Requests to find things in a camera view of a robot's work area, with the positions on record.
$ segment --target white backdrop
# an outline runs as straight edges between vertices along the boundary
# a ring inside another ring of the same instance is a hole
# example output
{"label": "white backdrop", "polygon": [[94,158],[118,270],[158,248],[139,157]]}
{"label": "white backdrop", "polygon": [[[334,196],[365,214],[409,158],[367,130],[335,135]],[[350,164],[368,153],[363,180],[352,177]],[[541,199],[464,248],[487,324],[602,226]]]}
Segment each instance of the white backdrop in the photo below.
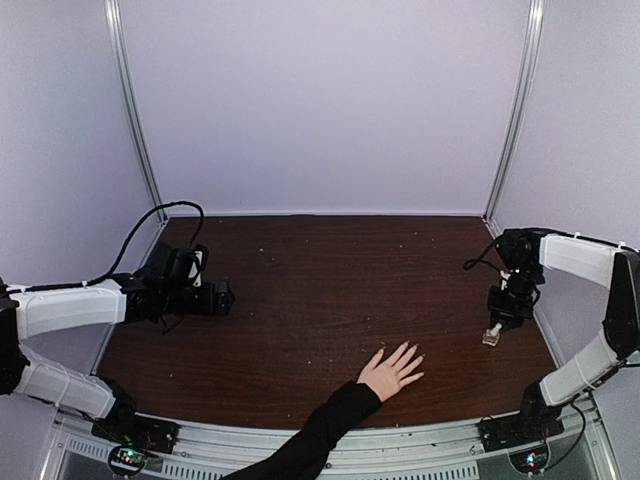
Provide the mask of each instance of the white backdrop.
{"label": "white backdrop", "polygon": [[[638,2],[547,2],[500,227],[546,226],[640,247],[639,22]],[[596,335],[607,293],[566,274],[547,280],[540,305],[567,360]],[[639,389],[640,375],[627,370],[596,395],[627,480],[640,472]]]}
{"label": "white backdrop", "polygon": [[481,213],[528,8],[123,1],[163,197],[210,214]]}
{"label": "white backdrop", "polygon": [[[0,276],[12,284],[87,280],[113,263],[151,207],[127,127],[104,3],[0,1]],[[122,268],[139,265],[155,217]],[[29,341],[88,372],[105,327]],[[39,478],[56,409],[0,397],[0,477]]]}

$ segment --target metal frame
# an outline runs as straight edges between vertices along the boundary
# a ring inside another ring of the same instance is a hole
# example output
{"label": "metal frame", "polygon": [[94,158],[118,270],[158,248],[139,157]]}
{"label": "metal frame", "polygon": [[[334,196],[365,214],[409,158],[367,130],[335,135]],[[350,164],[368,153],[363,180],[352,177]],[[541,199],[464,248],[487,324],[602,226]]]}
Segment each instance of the metal frame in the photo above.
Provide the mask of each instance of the metal frame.
{"label": "metal frame", "polygon": [[[124,96],[129,130],[131,131],[131,137],[135,146],[138,162],[140,163],[140,168],[142,169],[142,176],[147,187],[147,192],[149,193],[154,206],[157,207],[162,204],[162,199],[160,197],[158,183],[153,173],[153,168],[151,167],[149,151],[147,150],[147,144],[145,142],[142,125],[140,123],[140,114],[138,112],[138,106],[133,93],[131,71],[129,69],[129,60],[127,57],[124,32],[122,29],[122,19],[120,17],[120,1],[105,0],[105,8],[113,52],[116,64],[118,65],[118,73],[120,75],[120,85]],[[158,220],[160,222],[167,220],[164,210],[158,211]]]}
{"label": "metal frame", "polygon": [[524,38],[520,75],[518,77],[513,109],[511,110],[507,136],[502,147],[498,171],[496,172],[489,201],[483,215],[483,218],[488,223],[493,220],[498,202],[500,201],[509,167],[511,166],[511,161],[515,153],[518,135],[522,127],[522,119],[524,118],[526,102],[531,91],[531,83],[540,50],[544,5],[545,0],[531,0],[530,2],[529,21],[527,23],[527,33]]}
{"label": "metal frame", "polygon": [[[619,473],[602,419],[591,395],[577,402],[587,418],[583,447],[588,451],[600,480],[618,480]],[[573,437],[582,420],[571,408],[562,417],[566,431],[552,442]],[[479,419],[430,426],[358,430],[348,433],[329,457],[319,478],[325,480],[368,480],[381,478],[440,478],[437,472],[456,469],[477,473],[474,466],[483,459],[505,456],[506,450],[485,453],[479,438]],[[225,427],[177,421],[180,425],[174,453],[160,455],[147,467],[154,478],[218,479],[222,475],[258,462],[279,448],[294,433]],[[91,424],[76,414],[60,412],[39,476],[58,480],[66,452],[104,461],[112,442],[91,436]],[[460,478],[478,478],[475,475]]]}

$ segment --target white arm cover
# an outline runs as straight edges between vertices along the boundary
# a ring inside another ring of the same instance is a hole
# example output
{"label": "white arm cover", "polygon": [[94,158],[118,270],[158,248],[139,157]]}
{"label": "white arm cover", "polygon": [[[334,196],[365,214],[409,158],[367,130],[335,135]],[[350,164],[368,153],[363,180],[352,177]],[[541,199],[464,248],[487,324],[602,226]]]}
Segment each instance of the white arm cover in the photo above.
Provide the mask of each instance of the white arm cover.
{"label": "white arm cover", "polygon": [[98,377],[70,370],[20,345],[30,364],[14,390],[48,402],[56,407],[75,408],[95,418],[107,416],[115,403],[109,386]]}
{"label": "white arm cover", "polygon": [[95,324],[124,321],[127,297],[120,285],[105,280],[93,287],[25,292],[11,295],[19,302],[16,310],[18,339],[41,333]]}

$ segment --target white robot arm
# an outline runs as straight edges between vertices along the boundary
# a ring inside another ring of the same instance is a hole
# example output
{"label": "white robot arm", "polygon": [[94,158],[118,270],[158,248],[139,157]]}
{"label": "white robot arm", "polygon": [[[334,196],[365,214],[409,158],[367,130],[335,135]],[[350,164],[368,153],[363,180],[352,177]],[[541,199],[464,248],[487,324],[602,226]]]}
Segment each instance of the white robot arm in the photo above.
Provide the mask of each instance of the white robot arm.
{"label": "white robot arm", "polygon": [[544,283],[544,269],[560,270],[609,290],[607,311],[598,335],[558,370],[529,386],[520,412],[479,425],[487,451],[538,440],[562,428],[562,407],[578,394],[600,386],[640,349],[640,253],[624,243],[544,229],[512,229],[493,245],[511,270],[501,287],[491,287],[492,326],[520,326],[533,316],[534,292]]}
{"label": "white robot arm", "polygon": [[226,282],[203,282],[208,251],[159,243],[133,274],[96,283],[38,287],[0,285],[0,395],[12,393],[75,409],[101,429],[127,435],[135,402],[115,382],[85,375],[38,355],[22,341],[84,325],[158,322],[164,314],[227,315],[235,297]]}

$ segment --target small object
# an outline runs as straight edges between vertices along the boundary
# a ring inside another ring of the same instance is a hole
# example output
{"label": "small object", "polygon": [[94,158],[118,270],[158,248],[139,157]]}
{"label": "small object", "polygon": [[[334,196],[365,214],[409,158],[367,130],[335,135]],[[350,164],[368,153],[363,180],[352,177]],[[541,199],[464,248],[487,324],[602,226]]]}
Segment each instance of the small object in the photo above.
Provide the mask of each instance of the small object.
{"label": "small object", "polygon": [[496,323],[496,326],[492,329],[487,329],[482,335],[482,343],[485,345],[489,345],[490,347],[495,347],[500,341],[500,329],[502,328],[501,323]]}
{"label": "small object", "polygon": [[107,465],[111,472],[129,478],[139,474],[147,466],[148,457],[129,447],[115,447],[109,453]]}

